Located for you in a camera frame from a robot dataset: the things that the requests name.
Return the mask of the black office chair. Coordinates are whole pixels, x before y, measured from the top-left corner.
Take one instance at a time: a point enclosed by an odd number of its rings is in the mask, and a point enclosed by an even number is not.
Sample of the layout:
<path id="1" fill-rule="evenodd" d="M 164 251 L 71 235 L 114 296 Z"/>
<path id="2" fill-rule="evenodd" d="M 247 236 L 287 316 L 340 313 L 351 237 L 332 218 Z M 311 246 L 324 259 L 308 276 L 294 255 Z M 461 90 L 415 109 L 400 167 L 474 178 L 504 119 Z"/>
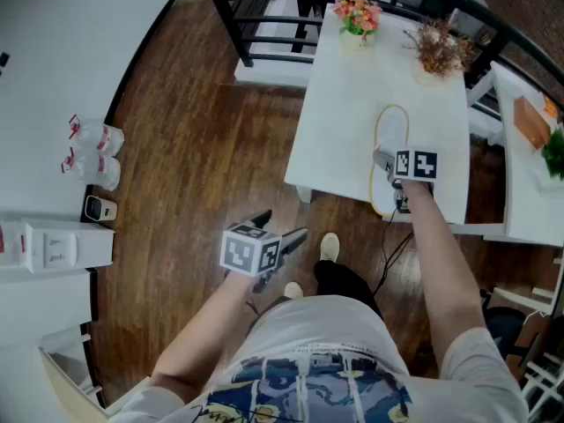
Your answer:
<path id="1" fill-rule="evenodd" d="M 489 307 L 492 295 L 484 289 L 481 289 L 479 293 L 483 300 L 482 310 L 486 328 L 489 330 L 501 357 L 505 360 L 509 355 L 515 355 L 520 357 L 522 359 L 520 363 L 523 363 L 530 352 L 530 348 L 517 346 L 516 341 L 523 329 L 525 314 L 514 308 Z"/>

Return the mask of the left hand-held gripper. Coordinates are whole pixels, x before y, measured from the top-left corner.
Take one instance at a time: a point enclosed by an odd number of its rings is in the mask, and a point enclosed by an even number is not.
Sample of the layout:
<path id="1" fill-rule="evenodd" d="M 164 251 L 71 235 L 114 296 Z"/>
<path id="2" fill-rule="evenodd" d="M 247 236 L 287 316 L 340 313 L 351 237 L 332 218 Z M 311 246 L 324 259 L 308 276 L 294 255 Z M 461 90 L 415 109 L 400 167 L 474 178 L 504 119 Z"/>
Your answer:
<path id="1" fill-rule="evenodd" d="M 294 252 L 308 234 L 306 227 L 286 234 L 263 230 L 271 216 L 272 210 L 253 213 L 247 221 L 231 225 L 222 234 L 219 265 L 230 272 L 254 278 L 253 293 L 263 292 L 282 267 L 283 255 Z"/>

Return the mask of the person's right forearm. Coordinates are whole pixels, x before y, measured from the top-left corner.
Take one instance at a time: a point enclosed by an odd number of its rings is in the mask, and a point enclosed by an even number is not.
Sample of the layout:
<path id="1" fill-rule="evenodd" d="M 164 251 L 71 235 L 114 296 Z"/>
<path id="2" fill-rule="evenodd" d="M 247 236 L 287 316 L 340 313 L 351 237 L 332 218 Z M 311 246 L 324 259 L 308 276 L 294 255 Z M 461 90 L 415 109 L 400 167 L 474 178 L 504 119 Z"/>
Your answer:
<path id="1" fill-rule="evenodd" d="M 458 336 L 486 326 L 477 281 L 423 182 L 403 181 L 437 365 Z"/>

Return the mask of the white packet with red print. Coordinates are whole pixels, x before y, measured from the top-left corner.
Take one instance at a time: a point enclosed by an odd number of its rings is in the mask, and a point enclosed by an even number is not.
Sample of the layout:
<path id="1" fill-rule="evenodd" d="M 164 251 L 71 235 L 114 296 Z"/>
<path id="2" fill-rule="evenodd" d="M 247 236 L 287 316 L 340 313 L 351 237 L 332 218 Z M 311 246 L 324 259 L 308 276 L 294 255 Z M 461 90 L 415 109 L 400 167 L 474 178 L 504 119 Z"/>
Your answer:
<path id="1" fill-rule="evenodd" d="M 16 267 L 25 260 L 26 242 L 24 224 L 18 221 L 0 221 L 0 267 Z"/>

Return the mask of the pink flowers in white pot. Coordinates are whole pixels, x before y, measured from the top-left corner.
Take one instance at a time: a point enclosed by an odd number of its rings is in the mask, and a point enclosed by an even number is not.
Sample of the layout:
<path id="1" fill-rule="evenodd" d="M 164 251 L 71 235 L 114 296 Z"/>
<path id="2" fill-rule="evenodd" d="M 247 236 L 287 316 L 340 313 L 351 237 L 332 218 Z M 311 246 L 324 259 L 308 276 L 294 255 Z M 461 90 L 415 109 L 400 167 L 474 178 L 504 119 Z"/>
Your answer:
<path id="1" fill-rule="evenodd" d="M 370 0 L 335 0 L 331 9 L 341 21 L 339 40 L 344 50 L 358 52 L 375 45 L 380 5 Z"/>

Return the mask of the green plant in white pot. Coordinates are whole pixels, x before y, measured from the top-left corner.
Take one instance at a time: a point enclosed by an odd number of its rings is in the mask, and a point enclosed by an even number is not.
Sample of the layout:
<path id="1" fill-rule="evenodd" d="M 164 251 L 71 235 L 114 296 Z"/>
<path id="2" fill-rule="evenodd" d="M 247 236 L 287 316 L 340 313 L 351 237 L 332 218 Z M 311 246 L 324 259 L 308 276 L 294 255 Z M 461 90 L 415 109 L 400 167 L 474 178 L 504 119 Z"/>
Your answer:
<path id="1" fill-rule="evenodd" d="M 564 188 L 564 125 L 551 134 L 538 155 L 537 178 L 542 189 Z"/>

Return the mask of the dried brown plant in pot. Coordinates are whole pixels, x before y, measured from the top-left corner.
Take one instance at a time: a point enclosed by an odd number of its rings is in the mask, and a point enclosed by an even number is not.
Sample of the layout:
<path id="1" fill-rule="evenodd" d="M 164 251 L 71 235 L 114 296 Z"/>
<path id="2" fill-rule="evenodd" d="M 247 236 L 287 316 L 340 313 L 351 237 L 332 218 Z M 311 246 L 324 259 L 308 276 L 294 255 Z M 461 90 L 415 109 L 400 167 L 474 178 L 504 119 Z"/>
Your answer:
<path id="1" fill-rule="evenodd" d="M 426 19 L 404 30 L 404 49 L 413 53 L 413 73 L 422 85 L 439 85 L 454 74 L 464 73 L 475 57 L 473 41 L 443 19 Z"/>

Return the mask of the orange tissue box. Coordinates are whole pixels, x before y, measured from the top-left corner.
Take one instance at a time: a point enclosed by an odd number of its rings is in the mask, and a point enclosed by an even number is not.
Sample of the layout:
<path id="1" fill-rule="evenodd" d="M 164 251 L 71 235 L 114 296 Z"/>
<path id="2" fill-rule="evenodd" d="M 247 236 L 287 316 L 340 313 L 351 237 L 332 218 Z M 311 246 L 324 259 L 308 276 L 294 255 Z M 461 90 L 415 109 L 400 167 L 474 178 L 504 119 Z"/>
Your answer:
<path id="1" fill-rule="evenodd" d="M 524 96 L 515 99 L 514 125 L 536 150 L 543 148 L 551 136 L 545 118 Z"/>

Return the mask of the small white bin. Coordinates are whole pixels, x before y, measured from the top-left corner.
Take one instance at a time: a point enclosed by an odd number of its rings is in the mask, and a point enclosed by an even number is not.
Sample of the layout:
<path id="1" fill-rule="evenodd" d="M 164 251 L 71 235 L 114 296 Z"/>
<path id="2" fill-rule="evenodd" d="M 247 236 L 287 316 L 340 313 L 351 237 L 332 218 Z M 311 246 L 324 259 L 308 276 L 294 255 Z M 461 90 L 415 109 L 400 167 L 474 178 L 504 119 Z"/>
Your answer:
<path id="1" fill-rule="evenodd" d="M 117 214 L 117 204 L 104 198 L 89 195 L 85 200 L 85 215 L 95 222 L 113 221 Z"/>

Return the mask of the white printed t-shirt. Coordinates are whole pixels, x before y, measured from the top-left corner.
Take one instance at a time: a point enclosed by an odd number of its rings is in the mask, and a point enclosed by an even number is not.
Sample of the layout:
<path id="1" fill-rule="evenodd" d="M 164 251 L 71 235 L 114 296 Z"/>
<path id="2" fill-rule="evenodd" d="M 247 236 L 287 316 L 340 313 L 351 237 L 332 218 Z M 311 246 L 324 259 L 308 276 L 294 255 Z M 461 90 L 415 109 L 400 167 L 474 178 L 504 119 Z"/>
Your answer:
<path id="1" fill-rule="evenodd" d="M 382 319 L 342 296 L 265 313 L 189 403 L 148 387 L 110 423 L 526 423 L 528 407 L 490 333 L 468 330 L 436 379 L 410 375 Z"/>

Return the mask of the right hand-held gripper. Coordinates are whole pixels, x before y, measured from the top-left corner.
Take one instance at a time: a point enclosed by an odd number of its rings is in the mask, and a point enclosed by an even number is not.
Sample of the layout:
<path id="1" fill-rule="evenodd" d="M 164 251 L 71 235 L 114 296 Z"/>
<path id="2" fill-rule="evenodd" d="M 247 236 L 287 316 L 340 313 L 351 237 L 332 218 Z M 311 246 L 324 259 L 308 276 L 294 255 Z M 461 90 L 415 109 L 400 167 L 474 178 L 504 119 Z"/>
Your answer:
<path id="1" fill-rule="evenodd" d="M 402 180 L 423 182 L 427 185 L 431 196 L 434 195 L 438 171 L 437 152 L 404 148 L 394 153 L 375 149 L 373 162 L 383 171 L 387 171 L 398 212 L 409 212 L 408 198 L 404 193 Z"/>

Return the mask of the clear plastic water bottle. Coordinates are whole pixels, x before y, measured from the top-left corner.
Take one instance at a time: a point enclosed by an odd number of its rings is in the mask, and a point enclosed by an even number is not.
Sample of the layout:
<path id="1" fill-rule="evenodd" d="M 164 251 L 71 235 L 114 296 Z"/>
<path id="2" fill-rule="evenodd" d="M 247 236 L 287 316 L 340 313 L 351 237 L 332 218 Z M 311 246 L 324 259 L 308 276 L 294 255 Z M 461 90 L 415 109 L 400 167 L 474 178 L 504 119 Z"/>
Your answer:
<path id="1" fill-rule="evenodd" d="M 121 129 L 105 124 L 101 119 L 84 119 L 73 115 L 69 121 L 70 144 L 115 157 L 124 144 Z"/>
<path id="2" fill-rule="evenodd" d="M 83 147 L 70 148 L 70 154 L 61 164 L 61 171 L 63 174 L 72 172 L 84 185 L 102 187 L 107 191 L 115 190 L 121 178 L 118 159 Z"/>

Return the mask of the black metal railing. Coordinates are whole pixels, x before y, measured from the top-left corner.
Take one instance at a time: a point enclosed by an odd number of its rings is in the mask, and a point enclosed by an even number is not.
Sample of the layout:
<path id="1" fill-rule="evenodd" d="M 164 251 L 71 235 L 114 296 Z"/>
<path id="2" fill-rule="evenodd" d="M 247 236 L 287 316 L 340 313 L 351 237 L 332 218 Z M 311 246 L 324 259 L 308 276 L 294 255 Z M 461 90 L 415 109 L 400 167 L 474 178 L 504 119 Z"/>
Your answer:
<path id="1" fill-rule="evenodd" d="M 244 65 L 251 67 L 256 60 L 289 62 L 292 59 L 288 54 L 253 53 L 250 47 L 254 43 L 286 44 L 296 53 L 300 53 L 305 46 L 316 46 L 316 41 L 307 39 L 305 29 L 307 26 L 320 27 L 327 6 L 335 0 L 212 1 L 237 54 Z M 559 100 L 503 52 L 507 47 L 519 48 L 562 88 L 564 70 L 531 39 L 483 5 L 473 0 L 376 0 L 376 3 L 390 15 L 417 22 L 446 19 L 456 10 L 473 17 L 491 28 L 493 35 L 489 42 L 474 41 L 471 57 L 464 69 L 466 86 L 473 88 L 490 71 L 490 64 L 497 62 L 537 88 L 564 114 L 564 101 Z"/>

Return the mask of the black trousers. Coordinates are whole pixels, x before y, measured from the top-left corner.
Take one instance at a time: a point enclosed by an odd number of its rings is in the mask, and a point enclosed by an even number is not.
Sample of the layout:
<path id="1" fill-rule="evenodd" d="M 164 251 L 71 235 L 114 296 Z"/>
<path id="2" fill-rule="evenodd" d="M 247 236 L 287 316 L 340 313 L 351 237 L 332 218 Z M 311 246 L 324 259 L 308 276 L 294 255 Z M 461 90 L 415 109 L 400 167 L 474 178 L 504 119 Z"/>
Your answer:
<path id="1" fill-rule="evenodd" d="M 388 333 L 367 282 L 340 263 L 314 266 L 316 294 L 277 298 L 257 317 L 248 336 L 275 343 L 356 343 Z"/>

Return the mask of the person's left forearm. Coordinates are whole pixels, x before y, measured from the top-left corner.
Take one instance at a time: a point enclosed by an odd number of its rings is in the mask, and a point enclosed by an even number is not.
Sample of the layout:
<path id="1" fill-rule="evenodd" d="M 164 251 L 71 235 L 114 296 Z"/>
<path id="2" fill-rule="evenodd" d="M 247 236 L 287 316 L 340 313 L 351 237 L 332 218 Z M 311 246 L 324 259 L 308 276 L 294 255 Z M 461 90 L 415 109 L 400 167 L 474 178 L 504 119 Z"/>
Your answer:
<path id="1" fill-rule="evenodd" d="M 189 403 L 212 377 L 257 279 L 230 272 L 159 356 L 150 384 Z"/>

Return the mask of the white slipper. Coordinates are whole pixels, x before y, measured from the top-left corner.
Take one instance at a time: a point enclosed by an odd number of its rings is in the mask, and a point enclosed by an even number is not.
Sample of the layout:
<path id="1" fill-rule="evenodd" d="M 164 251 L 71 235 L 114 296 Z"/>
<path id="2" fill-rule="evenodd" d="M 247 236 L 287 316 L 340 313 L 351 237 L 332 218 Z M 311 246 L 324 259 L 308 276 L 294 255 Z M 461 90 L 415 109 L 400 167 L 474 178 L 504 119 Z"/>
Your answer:
<path id="1" fill-rule="evenodd" d="M 375 124 L 375 149 L 396 153 L 406 147 L 409 119 L 406 111 L 398 105 L 388 105 L 377 117 Z M 390 217 L 396 210 L 393 189 L 387 171 L 374 162 L 369 178 L 369 201 L 381 217 Z"/>

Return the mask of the white shelf unit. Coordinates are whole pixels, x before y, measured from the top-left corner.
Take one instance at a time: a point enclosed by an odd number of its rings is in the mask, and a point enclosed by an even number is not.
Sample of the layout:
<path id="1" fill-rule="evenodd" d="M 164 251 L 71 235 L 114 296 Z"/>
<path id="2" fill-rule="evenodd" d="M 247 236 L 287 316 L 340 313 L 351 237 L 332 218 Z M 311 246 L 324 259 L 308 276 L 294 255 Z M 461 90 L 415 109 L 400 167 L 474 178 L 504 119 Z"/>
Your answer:
<path id="1" fill-rule="evenodd" d="M 40 354 L 56 398 L 73 423 L 108 423 L 101 386 L 91 373 L 90 335 L 79 326 L 41 338 Z"/>

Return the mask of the small white table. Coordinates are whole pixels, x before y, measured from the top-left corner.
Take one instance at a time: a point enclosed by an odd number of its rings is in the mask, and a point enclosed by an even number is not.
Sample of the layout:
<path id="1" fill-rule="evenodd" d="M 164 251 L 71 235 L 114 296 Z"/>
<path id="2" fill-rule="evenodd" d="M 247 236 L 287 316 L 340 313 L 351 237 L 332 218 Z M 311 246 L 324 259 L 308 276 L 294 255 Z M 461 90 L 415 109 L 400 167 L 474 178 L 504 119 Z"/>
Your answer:
<path id="1" fill-rule="evenodd" d="M 536 171 L 544 159 L 515 126 L 515 100 L 524 97 L 541 111 L 542 95 L 510 70 L 491 63 L 506 158 L 503 238 L 554 247 L 564 246 L 564 187 L 542 189 Z"/>

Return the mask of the large white table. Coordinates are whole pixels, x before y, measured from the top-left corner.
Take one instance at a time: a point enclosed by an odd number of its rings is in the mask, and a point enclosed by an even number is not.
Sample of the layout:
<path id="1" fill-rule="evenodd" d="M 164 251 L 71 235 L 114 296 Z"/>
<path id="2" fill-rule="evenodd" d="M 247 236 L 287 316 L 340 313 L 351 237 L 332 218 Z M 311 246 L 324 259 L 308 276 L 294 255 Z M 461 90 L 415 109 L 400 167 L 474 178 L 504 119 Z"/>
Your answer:
<path id="1" fill-rule="evenodd" d="M 312 191 L 369 202 L 384 216 L 395 209 L 387 175 L 373 162 L 377 126 L 409 123 L 406 144 L 439 155 L 434 200 L 444 218 L 465 221 L 470 132 L 464 76 L 440 79 L 424 71 L 407 33 L 414 23 L 382 14 L 375 45 L 343 48 L 341 22 L 327 11 L 285 181 L 302 201 Z"/>

